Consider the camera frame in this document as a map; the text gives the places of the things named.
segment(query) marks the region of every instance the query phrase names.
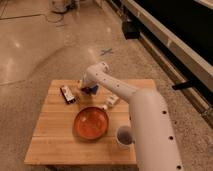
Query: red object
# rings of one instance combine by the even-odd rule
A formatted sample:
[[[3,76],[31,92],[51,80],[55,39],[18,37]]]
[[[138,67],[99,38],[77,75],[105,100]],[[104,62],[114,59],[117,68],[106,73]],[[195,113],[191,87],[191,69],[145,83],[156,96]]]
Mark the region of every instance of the red object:
[[[108,125],[109,118],[104,110],[97,107],[88,107],[76,116],[74,130],[84,139],[95,140],[107,132]]]

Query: wooden tabletop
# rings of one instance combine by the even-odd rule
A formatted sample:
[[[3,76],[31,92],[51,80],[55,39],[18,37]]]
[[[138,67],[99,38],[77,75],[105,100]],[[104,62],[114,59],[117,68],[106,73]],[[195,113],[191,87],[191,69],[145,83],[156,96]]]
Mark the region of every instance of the wooden tabletop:
[[[155,88],[153,80],[124,80],[140,88]],[[92,165],[136,164],[134,147],[122,150],[115,140],[115,131],[121,125],[130,125],[128,104],[120,100],[107,111],[109,129],[95,142],[83,142],[73,133],[73,122],[78,112],[89,106],[102,107],[112,94],[99,88],[97,95],[86,95],[77,89],[77,80],[53,80],[41,110],[25,164],[32,165]],[[68,85],[77,97],[77,102],[67,105],[60,86]]]

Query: cup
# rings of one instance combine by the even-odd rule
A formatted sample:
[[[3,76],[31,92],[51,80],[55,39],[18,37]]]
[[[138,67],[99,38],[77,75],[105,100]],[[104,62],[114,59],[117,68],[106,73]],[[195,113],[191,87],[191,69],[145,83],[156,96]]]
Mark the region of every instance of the cup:
[[[115,138],[121,149],[128,149],[133,141],[131,128],[127,125],[119,127],[116,131]]]

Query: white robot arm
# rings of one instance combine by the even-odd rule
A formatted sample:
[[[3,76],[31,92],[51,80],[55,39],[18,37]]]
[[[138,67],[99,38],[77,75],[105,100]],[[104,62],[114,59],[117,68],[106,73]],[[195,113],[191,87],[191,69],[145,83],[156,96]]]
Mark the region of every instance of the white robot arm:
[[[164,98],[156,90],[139,89],[117,80],[107,75],[108,71],[105,62],[90,66],[82,79],[82,88],[99,83],[129,103],[139,170],[183,171]]]

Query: floor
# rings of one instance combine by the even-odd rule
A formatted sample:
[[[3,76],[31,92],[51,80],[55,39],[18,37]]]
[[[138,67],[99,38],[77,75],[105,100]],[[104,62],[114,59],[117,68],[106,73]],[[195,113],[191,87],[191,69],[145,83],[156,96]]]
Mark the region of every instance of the floor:
[[[0,0],[0,15],[6,0]],[[213,170],[213,131],[137,40],[125,40],[121,21],[104,3],[91,0],[64,15],[48,1],[9,0],[0,20],[0,170],[44,171],[23,164],[40,108],[53,79],[80,79],[85,69],[106,61],[120,79],[151,78],[168,102],[185,171]],[[102,50],[112,48],[112,53]],[[128,166],[71,167],[72,170],[136,170]]]

